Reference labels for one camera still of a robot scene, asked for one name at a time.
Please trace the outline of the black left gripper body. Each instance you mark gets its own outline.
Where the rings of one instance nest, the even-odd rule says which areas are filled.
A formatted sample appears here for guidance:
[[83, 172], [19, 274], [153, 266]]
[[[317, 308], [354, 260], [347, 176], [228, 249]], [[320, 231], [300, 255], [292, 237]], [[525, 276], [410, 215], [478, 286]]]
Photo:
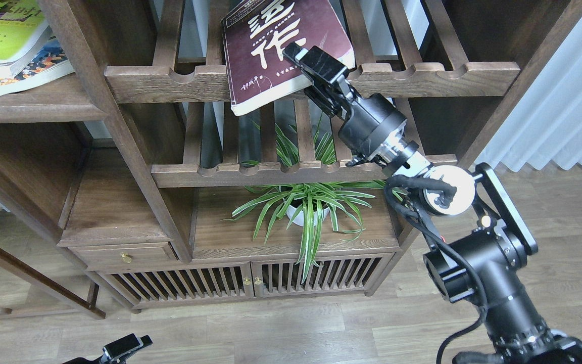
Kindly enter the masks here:
[[70, 359], [69, 361], [63, 362], [63, 364], [101, 364], [102, 359], [103, 359], [102, 357], [97, 357], [94, 359], [87, 359], [85, 357], [76, 357], [76, 358]]

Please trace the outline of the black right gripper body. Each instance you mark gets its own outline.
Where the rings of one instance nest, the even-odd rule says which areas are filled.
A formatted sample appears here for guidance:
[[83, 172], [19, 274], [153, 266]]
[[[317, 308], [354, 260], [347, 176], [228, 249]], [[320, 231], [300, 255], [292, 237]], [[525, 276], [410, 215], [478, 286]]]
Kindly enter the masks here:
[[407, 164], [407, 117], [383, 95], [332, 92], [331, 115], [343, 121], [338, 137], [353, 152], [347, 164]]

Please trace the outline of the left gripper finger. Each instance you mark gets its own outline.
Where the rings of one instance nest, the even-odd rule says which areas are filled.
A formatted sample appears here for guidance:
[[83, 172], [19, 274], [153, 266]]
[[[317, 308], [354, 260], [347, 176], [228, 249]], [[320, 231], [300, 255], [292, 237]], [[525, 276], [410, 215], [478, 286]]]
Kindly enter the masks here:
[[103, 347], [103, 362], [126, 362], [139, 350], [152, 345], [150, 336], [137, 337], [134, 333]]

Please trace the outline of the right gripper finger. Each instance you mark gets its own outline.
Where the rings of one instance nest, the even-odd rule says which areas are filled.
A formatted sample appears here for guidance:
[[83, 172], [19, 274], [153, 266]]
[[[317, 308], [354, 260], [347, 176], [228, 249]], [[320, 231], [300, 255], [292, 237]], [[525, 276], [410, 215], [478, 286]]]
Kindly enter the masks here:
[[353, 92], [347, 82], [349, 68], [323, 49], [317, 46], [305, 49], [297, 43], [290, 43], [282, 55], [300, 69], [310, 80], [311, 86], [341, 93], [348, 101], [353, 99]]
[[338, 117], [343, 121], [350, 118], [350, 103], [344, 95], [332, 90], [316, 86], [306, 87], [303, 92], [311, 99], [328, 117]]

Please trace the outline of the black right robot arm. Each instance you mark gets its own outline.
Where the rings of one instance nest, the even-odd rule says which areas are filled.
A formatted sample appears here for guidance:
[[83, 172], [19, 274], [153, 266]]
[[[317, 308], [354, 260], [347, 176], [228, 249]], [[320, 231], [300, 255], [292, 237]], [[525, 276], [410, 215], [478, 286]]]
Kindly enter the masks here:
[[361, 96], [346, 65], [316, 46], [290, 43], [282, 54], [310, 80], [305, 94], [343, 120], [339, 138], [356, 154], [349, 166], [381, 166], [386, 204], [425, 237], [423, 262], [443, 297], [476, 306], [478, 320], [445, 339], [436, 362], [485, 325], [494, 354], [460, 352], [454, 363], [582, 363], [582, 341], [550, 329], [517, 276], [538, 247], [491, 166], [434, 166], [404, 138], [407, 118], [379, 93]]

